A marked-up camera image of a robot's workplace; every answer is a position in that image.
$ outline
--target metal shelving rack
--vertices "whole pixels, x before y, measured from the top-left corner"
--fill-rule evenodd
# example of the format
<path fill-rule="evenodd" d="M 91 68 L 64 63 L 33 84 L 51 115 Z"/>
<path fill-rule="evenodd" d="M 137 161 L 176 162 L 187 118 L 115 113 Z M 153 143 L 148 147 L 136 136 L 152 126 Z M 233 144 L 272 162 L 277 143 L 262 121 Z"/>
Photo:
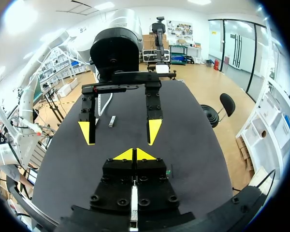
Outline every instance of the metal shelving rack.
<path fill-rule="evenodd" d="M 71 57 L 72 55 L 66 52 L 66 55 L 68 57 Z M 46 67 L 46 70 L 41 70 L 40 74 L 43 74 L 44 79 L 49 77 L 51 74 L 54 73 L 54 70 L 61 70 L 64 67 L 71 66 L 72 75 L 76 75 L 79 73 L 83 73 L 86 71 L 86 66 L 84 64 L 81 65 L 74 65 L 72 66 L 72 60 L 66 57 L 66 55 L 58 48 L 55 48 L 51 54 L 49 55 L 48 59 L 44 63 L 44 66 Z M 52 78 L 52 81 L 57 83 L 59 79 L 64 79 L 70 76 L 69 70 L 59 73 L 58 75 L 54 75 Z"/>

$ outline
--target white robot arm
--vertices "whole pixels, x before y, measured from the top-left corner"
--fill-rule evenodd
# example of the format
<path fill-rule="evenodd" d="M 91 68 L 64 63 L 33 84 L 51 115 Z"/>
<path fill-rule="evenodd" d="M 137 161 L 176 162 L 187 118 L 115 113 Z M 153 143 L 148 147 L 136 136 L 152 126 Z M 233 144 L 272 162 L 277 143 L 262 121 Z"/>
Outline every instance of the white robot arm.
<path fill-rule="evenodd" d="M 33 123 L 32 111 L 34 91 L 38 83 L 37 72 L 48 58 L 52 49 L 58 46 L 63 51 L 70 51 L 83 62 L 76 50 L 69 48 L 74 39 L 66 31 L 57 31 L 53 39 L 44 43 L 19 73 L 17 78 L 19 80 L 18 86 L 23 89 L 23 93 L 19 101 L 18 124 L 22 128 L 13 127 L 0 107 L 0 119 L 13 138 L 12 145 L 0 145 L 0 166 L 20 164 L 23 168 L 27 168 L 31 155 L 42 134 L 41 127 Z"/>

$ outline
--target cable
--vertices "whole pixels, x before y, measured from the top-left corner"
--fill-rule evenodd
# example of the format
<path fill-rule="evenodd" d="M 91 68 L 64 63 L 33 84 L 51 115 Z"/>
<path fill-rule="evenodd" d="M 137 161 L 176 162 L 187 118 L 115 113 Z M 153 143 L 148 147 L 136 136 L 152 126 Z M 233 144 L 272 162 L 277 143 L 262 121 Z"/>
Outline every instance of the cable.
<path fill-rule="evenodd" d="M 60 98 L 59 98 L 59 96 L 58 96 L 57 93 L 56 93 L 56 95 L 57 95 L 57 98 L 58 98 L 58 100 L 59 100 L 59 102 L 60 102 L 61 108 L 63 109 L 64 113 L 67 115 L 67 112 L 64 110 L 64 108 L 63 108 L 63 106 L 62 106 L 62 103 L 61 103 L 61 101 L 60 101 Z"/>
<path fill-rule="evenodd" d="M 17 216 L 25 216 L 25 217 L 31 218 L 28 214 L 16 213 L 15 215 L 16 215 L 16 217 Z"/>
<path fill-rule="evenodd" d="M 274 180 L 276 169 L 271 170 L 270 173 L 256 187 L 259 188 L 260 185 L 262 185 L 272 173 L 274 173 L 274 176 L 273 176 L 273 180 Z"/>
<path fill-rule="evenodd" d="M 14 126 L 16 128 L 20 128 L 20 129 L 29 129 L 29 127 L 18 127 L 18 126 Z"/>
<path fill-rule="evenodd" d="M 0 169 L 0 174 L 1 174 L 1 169 Z M 1 179 L 1 177 L 0 177 L 0 180 L 1 180 L 1 181 L 5 181 L 5 182 L 6 182 L 6 180 L 4 180 L 4 179 Z"/>

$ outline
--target black bolt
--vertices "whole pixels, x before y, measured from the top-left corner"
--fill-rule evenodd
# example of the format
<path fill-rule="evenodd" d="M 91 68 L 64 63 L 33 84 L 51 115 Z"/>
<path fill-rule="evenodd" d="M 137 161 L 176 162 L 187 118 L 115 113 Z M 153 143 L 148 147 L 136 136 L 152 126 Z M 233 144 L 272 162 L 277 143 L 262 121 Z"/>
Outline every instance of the black bolt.
<path fill-rule="evenodd" d="M 100 199 L 100 197 L 98 195 L 96 195 L 96 194 L 91 196 L 91 201 L 92 202 L 97 202 L 99 199 Z"/>
<path fill-rule="evenodd" d="M 242 213 L 247 213 L 248 212 L 248 206 L 247 205 L 242 205 L 241 206 L 241 211 L 242 211 Z"/>
<path fill-rule="evenodd" d="M 128 179 L 127 178 L 121 178 L 121 180 L 120 180 L 122 183 L 126 183 L 127 181 L 128 181 Z"/>
<path fill-rule="evenodd" d="M 117 201 L 117 204 L 119 205 L 119 206 L 127 206 L 128 204 L 129 204 L 129 202 L 128 202 L 128 200 L 126 200 L 126 199 L 119 199 L 118 201 Z"/>
<path fill-rule="evenodd" d="M 110 178 L 108 177 L 108 176 L 102 176 L 102 178 L 101 178 L 101 181 L 102 182 L 106 182 L 106 181 L 108 181 L 108 180 L 110 180 Z"/>
<path fill-rule="evenodd" d="M 168 201 L 171 203 L 175 203 L 178 202 L 178 198 L 175 195 L 172 195 L 169 197 Z"/>
<path fill-rule="evenodd" d="M 140 181 L 147 181 L 147 180 L 148 180 L 148 178 L 146 176 L 141 176 L 140 177 Z"/>
<path fill-rule="evenodd" d="M 139 200 L 139 205 L 140 206 L 148 206 L 150 204 L 150 200 L 149 199 L 141 199 Z"/>
<path fill-rule="evenodd" d="M 159 177 L 159 179 L 160 179 L 160 180 L 166 180 L 166 179 L 167 179 L 167 177 L 166 177 L 166 175 L 165 175 L 165 174 L 163 174 L 163 175 L 161 175 L 161 176 Z"/>
<path fill-rule="evenodd" d="M 233 204 L 239 204 L 240 199 L 238 199 L 238 197 L 233 197 L 232 202 L 233 202 Z"/>

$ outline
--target glass wall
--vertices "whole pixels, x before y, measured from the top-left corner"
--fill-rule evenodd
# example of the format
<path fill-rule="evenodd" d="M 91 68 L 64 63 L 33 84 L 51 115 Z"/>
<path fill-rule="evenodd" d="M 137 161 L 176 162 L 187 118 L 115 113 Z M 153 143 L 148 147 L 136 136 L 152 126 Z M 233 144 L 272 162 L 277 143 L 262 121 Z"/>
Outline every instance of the glass wall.
<path fill-rule="evenodd" d="M 272 68 L 273 71 L 275 69 L 275 64 L 273 62 L 274 59 L 269 57 L 269 47 L 268 47 L 269 42 L 266 33 L 266 28 L 256 25 L 256 33 L 257 33 L 257 51 L 256 51 L 254 75 L 252 76 L 250 87 L 247 90 L 247 93 L 255 101 L 257 100 L 260 94 L 268 67 L 270 66 L 270 68 Z"/>
<path fill-rule="evenodd" d="M 255 55 L 254 25 L 225 20 L 225 54 L 222 72 L 244 91 L 253 70 Z"/>
<path fill-rule="evenodd" d="M 221 67 L 221 58 L 223 51 L 223 24 L 222 20 L 209 21 L 209 59 L 219 61 L 219 70 Z"/>

